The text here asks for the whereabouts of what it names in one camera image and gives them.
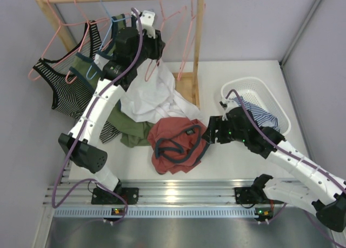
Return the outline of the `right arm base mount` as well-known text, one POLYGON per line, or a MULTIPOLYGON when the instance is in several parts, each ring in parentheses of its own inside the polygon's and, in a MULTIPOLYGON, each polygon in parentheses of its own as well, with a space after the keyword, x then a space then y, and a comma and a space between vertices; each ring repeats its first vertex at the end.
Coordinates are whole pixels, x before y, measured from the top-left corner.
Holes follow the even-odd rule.
POLYGON ((236 204, 246 209, 252 208, 257 204, 270 204, 271 199, 264 194, 263 189, 271 179, 273 179, 272 176, 262 174, 255 178, 251 186, 234 188, 236 204))

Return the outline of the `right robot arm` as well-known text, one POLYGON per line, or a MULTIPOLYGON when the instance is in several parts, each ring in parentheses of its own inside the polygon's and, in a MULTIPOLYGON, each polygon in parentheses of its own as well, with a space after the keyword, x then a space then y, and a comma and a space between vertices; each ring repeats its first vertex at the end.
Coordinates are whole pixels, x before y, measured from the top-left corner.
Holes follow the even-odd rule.
POLYGON ((277 200, 311 213, 324 226, 345 229, 345 180, 333 176, 294 148, 275 129, 258 126, 249 111, 237 107, 222 116, 211 116, 203 139, 209 144, 242 143, 291 174, 299 186, 262 174, 249 193, 256 203, 277 200))

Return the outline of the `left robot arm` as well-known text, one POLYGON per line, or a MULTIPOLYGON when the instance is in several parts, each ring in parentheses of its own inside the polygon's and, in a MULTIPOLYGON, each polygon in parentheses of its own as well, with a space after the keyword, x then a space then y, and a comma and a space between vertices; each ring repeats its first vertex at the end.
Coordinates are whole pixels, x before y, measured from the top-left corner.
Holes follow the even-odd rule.
POLYGON ((101 73, 95 92, 76 125, 58 139, 67 160, 92 173, 110 203, 121 200, 122 190, 119 179, 106 165, 107 153, 97 148, 101 131, 113 108, 136 78, 138 67, 147 59, 160 59, 165 47, 161 32, 149 28, 123 28, 114 43, 113 57, 99 53, 95 56, 95 70, 101 73))

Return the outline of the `red tank top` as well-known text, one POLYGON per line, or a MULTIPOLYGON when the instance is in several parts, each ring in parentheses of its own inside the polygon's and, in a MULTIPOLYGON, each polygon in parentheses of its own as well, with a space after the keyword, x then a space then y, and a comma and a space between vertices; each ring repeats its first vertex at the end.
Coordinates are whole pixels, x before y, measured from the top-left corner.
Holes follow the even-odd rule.
POLYGON ((160 175, 188 173, 201 163, 209 144, 202 139, 207 127, 198 119, 167 117, 149 131, 151 162, 160 175))

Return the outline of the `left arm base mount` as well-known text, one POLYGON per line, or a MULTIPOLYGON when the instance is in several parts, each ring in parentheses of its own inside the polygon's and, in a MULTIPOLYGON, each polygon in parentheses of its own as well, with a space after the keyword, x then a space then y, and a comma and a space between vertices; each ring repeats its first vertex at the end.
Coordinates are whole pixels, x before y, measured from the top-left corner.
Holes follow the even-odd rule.
MULTIPOLYGON (((136 187, 124 187, 120 194, 118 194, 128 205, 135 205, 139 198, 139 188, 136 187)), ((120 205, 123 201, 111 194, 108 191, 100 189, 98 187, 93 189, 92 192, 92 205, 120 205)))

